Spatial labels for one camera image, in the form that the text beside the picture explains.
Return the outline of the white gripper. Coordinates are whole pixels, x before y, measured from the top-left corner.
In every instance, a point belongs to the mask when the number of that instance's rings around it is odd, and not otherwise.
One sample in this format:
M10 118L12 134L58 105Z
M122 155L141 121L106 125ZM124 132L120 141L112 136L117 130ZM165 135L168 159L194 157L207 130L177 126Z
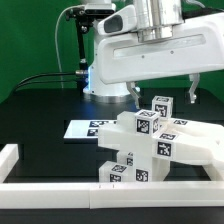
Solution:
M182 19L180 11L129 5L99 22L99 78L126 83L137 109L135 81L189 75L194 104L200 74L224 69L224 12Z

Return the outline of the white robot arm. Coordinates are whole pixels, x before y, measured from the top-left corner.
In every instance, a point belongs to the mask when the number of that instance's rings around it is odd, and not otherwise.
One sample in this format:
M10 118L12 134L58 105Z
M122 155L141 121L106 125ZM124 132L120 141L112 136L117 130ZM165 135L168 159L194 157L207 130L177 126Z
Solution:
M124 83L137 107L141 80L224 69L224 10L196 0L133 0L98 24L97 67L105 84Z

